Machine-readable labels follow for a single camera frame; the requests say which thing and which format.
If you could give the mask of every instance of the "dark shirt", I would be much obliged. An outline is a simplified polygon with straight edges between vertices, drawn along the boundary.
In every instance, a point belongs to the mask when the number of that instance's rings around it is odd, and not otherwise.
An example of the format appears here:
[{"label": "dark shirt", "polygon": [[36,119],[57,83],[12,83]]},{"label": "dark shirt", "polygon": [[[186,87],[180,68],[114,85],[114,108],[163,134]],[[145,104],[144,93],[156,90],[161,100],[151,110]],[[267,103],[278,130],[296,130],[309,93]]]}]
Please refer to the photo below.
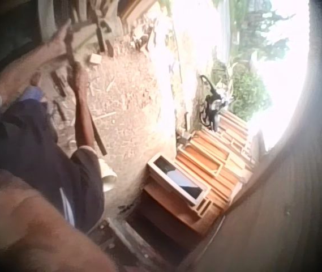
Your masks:
[{"label": "dark shirt", "polygon": [[68,158],[56,144],[46,108],[36,100],[16,102],[0,113],[0,169],[40,191],[66,217],[62,191],[75,227],[83,232],[101,218],[104,194],[97,155],[80,148]]}]

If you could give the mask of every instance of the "wooden window frame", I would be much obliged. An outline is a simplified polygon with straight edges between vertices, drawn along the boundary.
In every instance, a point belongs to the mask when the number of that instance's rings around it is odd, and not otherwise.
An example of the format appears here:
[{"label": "wooden window frame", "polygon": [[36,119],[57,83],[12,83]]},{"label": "wooden window frame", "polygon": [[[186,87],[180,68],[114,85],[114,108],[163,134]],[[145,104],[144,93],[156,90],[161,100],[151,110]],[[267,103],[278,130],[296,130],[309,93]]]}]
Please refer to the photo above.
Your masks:
[{"label": "wooden window frame", "polygon": [[[162,170],[159,169],[158,166],[154,164],[154,162],[159,158],[163,157],[169,164],[171,164],[173,167],[175,167],[177,170],[179,170],[183,175],[185,175],[191,182],[196,184],[199,188],[201,188],[202,192],[197,197],[197,199],[194,199],[191,197],[185,190],[183,190],[175,181],[173,181],[170,177],[168,177],[165,173],[163,173]],[[189,202],[192,205],[198,205],[202,199],[205,198],[205,196],[210,191],[210,187],[208,187],[206,184],[203,184],[194,178],[192,178],[191,175],[186,173],[186,171],[180,169],[177,164],[175,164],[173,161],[167,159],[167,157],[163,156],[161,153],[156,154],[151,160],[148,161],[148,167],[152,168],[168,185],[172,187],[172,189],[179,194],[183,199],[185,199],[187,202]]]}]

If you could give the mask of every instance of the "motorcycle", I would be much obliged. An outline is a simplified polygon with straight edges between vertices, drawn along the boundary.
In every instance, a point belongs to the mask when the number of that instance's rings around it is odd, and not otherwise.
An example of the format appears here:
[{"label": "motorcycle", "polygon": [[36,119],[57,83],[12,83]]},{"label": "motorcycle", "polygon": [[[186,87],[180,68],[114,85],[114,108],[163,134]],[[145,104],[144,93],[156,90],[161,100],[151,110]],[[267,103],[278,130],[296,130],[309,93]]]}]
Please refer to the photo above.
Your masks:
[{"label": "motorcycle", "polygon": [[222,110],[227,110],[231,102],[231,97],[227,90],[217,89],[213,83],[205,75],[200,76],[201,79],[210,86],[211,95],[205,97],[204,103],[200,108],[200,122],[207,128],[217,131],[218,123],[220,121],[219,113]]}]

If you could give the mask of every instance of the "man in dark shirt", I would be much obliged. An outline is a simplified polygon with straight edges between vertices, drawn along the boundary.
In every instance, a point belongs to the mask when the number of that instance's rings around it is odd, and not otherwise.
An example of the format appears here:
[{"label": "man in dark shirt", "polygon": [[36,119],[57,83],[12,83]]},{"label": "man in dark shirt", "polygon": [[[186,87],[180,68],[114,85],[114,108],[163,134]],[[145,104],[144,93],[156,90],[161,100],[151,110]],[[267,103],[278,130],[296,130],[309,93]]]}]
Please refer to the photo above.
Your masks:
[{"label": "man in dark shirt", "polygon": [[[1,72],[0,110],[41,65],[65,54],[69,25]],[[37,189],[72,226],[88,232],[101,218],[104,195],[87,105],[88,74],[79,63],[73,72],[78,150],[69,159],[57,146],[46,107],[29,92],[4,114],[0,111],[0,169]]]}]

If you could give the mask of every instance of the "white bucket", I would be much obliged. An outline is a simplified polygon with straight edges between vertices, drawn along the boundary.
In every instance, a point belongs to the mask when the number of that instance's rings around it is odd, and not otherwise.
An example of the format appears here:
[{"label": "white bucket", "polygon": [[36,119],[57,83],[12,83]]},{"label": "white bucket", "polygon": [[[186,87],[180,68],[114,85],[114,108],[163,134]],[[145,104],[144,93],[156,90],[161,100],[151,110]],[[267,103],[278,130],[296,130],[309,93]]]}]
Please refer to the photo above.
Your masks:
[{"label": "white bucket", "polygon": [[103,182],[103,192],[112,190],[117,182],[117,174],[105,163],[103,159],[99,159],[100,172]]}]

